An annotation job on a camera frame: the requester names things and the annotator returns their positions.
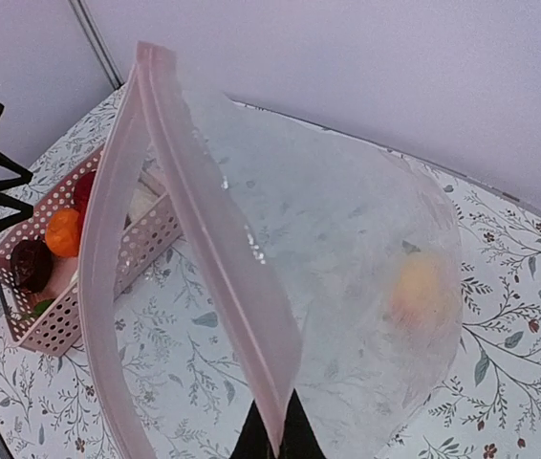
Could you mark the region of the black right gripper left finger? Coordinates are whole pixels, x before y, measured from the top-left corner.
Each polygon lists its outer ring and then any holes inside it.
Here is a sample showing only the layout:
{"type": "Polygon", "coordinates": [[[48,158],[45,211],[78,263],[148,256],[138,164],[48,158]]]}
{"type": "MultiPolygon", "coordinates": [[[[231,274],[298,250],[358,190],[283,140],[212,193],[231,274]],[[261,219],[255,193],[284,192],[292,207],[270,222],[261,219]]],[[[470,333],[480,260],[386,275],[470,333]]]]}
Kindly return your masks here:
{"type": "Polygon", "coordinates": [[[273,451],[255,402],[251,403],[247,418],[230,459],[271,459],[273,451]]]}

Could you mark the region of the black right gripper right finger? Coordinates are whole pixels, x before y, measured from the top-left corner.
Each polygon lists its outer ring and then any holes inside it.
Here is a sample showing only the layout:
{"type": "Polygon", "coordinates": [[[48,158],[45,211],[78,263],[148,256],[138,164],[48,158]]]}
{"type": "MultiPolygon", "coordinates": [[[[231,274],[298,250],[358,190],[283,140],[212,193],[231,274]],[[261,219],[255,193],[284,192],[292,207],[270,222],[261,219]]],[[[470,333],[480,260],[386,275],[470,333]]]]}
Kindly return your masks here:
{"type": "Polygon", "coordinates": [[[325,459],[305,410],[294,390],[284,423],[279,459],[325,459]]]}

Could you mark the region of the orange toy fruit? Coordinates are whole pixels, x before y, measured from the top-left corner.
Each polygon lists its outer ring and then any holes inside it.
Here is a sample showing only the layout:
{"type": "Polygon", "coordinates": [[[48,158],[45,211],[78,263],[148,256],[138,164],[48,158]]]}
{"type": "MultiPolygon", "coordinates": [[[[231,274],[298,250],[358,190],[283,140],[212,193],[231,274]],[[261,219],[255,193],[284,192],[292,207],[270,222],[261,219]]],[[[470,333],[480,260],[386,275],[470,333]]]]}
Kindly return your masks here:
{"type": "Polygon", "coordinates": [[[45,242],[48,249],[63,258],[77,257],[79,253],[79,212],[74,208],[57,211],[46,227],[45,242]]]}

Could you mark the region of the red toy fruit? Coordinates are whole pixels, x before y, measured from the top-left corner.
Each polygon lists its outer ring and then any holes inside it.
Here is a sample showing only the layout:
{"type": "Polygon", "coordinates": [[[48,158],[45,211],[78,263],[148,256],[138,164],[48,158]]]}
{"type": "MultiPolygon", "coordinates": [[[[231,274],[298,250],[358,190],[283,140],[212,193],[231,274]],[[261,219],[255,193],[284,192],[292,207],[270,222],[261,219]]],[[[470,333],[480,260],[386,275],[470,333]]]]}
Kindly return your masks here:
{"type": "Polygon", "coordinates": [[[90,171],[79,178],[74,187],[74,208],[78,212],[84,212],[87,208],[90,195],[92,192],[96,171],[90,171]]]}

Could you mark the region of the pink perforated plastic basket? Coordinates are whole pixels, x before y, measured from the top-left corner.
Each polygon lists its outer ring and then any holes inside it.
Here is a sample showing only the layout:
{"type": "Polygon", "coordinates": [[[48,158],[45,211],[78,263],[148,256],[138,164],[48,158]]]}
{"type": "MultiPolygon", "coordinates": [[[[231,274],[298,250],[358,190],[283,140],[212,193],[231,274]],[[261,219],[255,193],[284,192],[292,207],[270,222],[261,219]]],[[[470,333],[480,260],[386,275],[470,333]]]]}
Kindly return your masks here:
{"type": "MultiPolygon", "coordinates": [[[[45,241],[51,217],[75,205],[76,183],[97,169],[102,148],[79,162],[34,206],[32,217],[16,225],[0,242],[0,304],[13,341],[34,352],[59,357],[81,336],[78,313],[77,259],[44,256],[32,269],[33,288],[16,273],[12,256],[45,241]]],[[[121,236],[114,296],[119,296],[182,233],[166,181],[156,159],[148,156],[129,206],[121,236]]]]}

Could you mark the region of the clear zip top bag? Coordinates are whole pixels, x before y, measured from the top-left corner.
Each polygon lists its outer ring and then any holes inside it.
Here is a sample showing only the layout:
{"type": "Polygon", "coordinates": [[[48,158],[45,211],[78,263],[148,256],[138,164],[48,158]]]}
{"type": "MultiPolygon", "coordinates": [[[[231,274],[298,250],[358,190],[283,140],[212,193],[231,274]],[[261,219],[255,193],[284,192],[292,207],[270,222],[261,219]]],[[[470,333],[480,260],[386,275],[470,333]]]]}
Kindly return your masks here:
{"type": "Polygon", "coordinates": [[[370,144],[242,108],[163,46],[141,42],[104,146],[78,259],[82,335],[124,458],[155,452],[108,317],[122,232],[144,160],[162,169],[277,457],[297,391],[326,458],[371,458],[424,404],[461,335],[453,204],[421,169],[370,144]],[[453,260],[455,339],[413,347],[386,316],[396,260],[453,260]]]}

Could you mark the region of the yellow toy fruit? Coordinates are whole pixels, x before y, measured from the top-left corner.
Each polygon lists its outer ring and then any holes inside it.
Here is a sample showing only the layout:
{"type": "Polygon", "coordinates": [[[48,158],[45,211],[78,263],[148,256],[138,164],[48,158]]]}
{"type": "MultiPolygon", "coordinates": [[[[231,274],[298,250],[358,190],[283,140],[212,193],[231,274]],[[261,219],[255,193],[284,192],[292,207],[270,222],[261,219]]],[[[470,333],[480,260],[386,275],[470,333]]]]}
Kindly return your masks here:
{"type": "Polygon", "coordinates": [[[385,301],[387,320],[410,346],[434,346],[459,334],[459,282],[444,253],[401,255],[389,274],[385,301]]]}

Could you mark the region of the dark purple toy fruit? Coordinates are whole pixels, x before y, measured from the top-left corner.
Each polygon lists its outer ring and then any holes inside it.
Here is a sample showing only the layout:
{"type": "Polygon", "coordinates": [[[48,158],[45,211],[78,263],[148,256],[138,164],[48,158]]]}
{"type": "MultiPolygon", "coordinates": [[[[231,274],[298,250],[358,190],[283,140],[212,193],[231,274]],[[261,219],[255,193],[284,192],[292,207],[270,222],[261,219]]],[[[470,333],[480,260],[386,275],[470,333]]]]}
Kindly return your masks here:
{"type": "Polygon", "coordinates": [[[20,241],[11,252],[10,264],[15,286],[33,294],[47,286],[54,268],[52,253],[40,239],[20,241]]]}

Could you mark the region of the left aluminium frame post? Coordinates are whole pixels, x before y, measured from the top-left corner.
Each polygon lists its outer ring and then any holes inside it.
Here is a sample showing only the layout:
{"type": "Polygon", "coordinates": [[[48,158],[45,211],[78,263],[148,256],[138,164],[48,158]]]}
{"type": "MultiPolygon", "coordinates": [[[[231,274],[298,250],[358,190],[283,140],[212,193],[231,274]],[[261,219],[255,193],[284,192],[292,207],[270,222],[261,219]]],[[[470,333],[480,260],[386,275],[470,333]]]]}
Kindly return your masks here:
{"type": "Polygon", "coordinates": [[[110,86],[113,90],[118,90],[124,84],[124,79],[104,42],[87,2],[84,0],[69,0],[68,4],[110,86]]]}

